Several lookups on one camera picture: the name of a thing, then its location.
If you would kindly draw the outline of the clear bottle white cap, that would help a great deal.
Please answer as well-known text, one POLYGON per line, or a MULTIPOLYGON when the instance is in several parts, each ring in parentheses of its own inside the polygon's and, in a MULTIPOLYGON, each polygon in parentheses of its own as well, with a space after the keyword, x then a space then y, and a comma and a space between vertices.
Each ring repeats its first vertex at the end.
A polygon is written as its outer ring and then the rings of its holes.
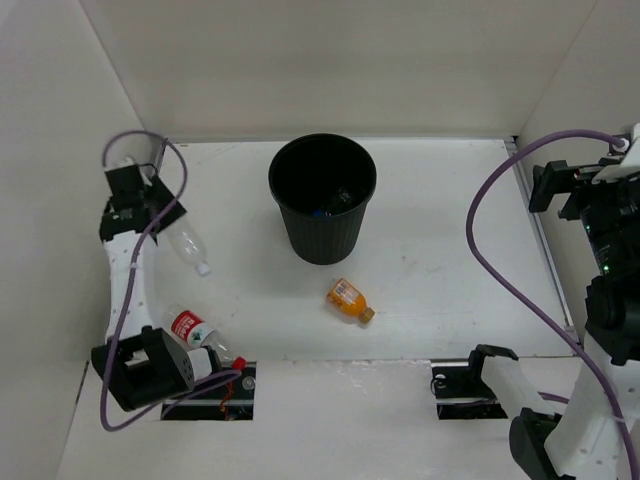
POLYGON ((194 269, 200 277, 206 277, 211 273, 206 247, 186 215, 173 222, 164 233, 184 264, 194 269))

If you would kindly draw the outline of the clear bottle blue label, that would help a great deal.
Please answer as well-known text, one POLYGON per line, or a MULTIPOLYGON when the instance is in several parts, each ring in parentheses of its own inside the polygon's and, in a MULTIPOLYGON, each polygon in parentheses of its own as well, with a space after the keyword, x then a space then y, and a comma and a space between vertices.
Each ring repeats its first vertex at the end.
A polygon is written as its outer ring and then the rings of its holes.
POLYGON ((341 186, 330 193, 315 209, 311 216, 315 218, 341 215, 356 208, 366 194, 364 188, 341 186))

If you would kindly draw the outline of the orange juice bottle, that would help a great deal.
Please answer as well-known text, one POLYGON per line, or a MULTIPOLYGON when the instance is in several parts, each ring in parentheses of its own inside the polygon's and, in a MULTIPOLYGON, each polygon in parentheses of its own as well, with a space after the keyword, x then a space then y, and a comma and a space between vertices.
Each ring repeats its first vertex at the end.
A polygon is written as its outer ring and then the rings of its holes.
POLYGON ((327 301, 343 315, 367 325, 375 316, 366 297, 349 281, 340 278, 326 295, 327 301))

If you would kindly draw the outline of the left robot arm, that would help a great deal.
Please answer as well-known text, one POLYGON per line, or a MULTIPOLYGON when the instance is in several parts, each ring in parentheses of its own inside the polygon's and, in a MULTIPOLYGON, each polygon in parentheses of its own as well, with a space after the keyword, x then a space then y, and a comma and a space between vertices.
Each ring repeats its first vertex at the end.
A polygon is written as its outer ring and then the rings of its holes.
POLYGON ((224 387, 211 328, 187 310, 162 311, 154 287, 154 258, 160 235, 202 277, 210 274, 204 244, 185 208, 152 166, 130 164, 109 170, 111 189, 99 236, 110 267, 111 310, 105 341, 91 362, 124 411, 134 411, 192 390, 206 399, 224 387))

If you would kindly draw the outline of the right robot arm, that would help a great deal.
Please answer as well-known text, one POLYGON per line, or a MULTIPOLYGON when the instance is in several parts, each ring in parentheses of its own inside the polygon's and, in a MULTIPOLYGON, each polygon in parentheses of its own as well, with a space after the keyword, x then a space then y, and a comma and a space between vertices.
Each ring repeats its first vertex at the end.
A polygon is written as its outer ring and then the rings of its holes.
POLYGON ((569 196, 560 218, 582 223, 599 273, 586 288, 587 321, 574 347, 583 365, 563 412, 527 379, 509 349, 479 345, 464 384, 490 392, 510 420, 511 456, 530 479, 616 479, 620 462, 639 476, 639 169, 620 157, 534 170, 529 209, 545 211, 569 196))

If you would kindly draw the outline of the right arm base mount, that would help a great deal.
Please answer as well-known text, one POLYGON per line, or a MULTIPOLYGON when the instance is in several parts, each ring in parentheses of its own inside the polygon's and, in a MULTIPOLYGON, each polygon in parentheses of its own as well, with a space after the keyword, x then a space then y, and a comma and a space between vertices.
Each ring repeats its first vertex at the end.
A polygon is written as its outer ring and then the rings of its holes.
POLYGON ((430 391, 439 420, 507 419, 493 392, 470 377, 466 360, 433 361, 431 372, 430 391))

